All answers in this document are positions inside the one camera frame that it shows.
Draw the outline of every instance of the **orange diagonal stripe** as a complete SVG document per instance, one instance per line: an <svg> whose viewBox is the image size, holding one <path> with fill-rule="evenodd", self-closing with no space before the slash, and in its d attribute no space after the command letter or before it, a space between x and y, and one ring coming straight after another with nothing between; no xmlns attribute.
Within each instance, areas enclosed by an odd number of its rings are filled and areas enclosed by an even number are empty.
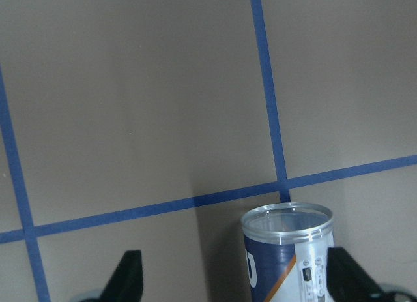
<svg viewBox="0 0 417 302"><path fill-rule="evenodd" d="M272 287L271 291L269 291L269 294L265 298L264 302L269 302L274 297L275 293L278 291L284 280L287 278L287 275L292 270L296 262L295 255L291 259L291 261L288 263L287 267L285 268L285 271L282 273L278 281L275 283L275 285Z"/></svg>

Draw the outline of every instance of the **pringles can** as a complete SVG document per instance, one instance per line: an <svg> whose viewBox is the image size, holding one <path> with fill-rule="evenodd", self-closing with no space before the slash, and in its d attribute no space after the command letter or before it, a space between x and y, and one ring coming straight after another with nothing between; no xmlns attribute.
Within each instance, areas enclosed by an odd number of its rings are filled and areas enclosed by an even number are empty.
<svg viewBox="0 0 417 302"><path fill-rule="evenodd" d="M331 210L270 204L248 211L241 223L253 302L333 302L326 288Z"/></svg>

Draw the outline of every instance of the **blue label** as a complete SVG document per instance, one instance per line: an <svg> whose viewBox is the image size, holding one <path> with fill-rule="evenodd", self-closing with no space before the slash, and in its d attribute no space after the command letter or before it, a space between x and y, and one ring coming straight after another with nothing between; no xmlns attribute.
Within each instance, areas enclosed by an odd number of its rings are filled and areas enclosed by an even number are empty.
<svg viewBox="0 0 417 302"><path fill-rule="evenodd" d="M294 245L273 245L244 237L253 302L264 302L295 257Z"/></svg>

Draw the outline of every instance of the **snack canister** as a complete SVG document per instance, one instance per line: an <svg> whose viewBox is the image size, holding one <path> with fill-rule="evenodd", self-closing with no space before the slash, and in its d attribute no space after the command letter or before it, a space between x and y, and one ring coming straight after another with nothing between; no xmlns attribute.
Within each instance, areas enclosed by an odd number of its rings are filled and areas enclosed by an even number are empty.
<svg viewBox="0 0 417 302"><path fill-rule="evenodd" d="M253 302L333 302L326 288L331 210L270 204L248 211L241 223Z"/></svg>

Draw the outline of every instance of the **transparent lid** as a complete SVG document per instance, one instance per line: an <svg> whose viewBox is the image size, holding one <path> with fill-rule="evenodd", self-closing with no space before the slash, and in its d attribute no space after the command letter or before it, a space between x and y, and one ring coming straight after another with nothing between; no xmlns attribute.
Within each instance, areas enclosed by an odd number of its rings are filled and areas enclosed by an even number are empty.
<svg viewBox="0 0 417 302"><path fill-rule="evenodd" d="M246 237L284 245L313 241L329 234L333 229L333 214L317 204L279 203L248 211L241 223Z"/></svg>

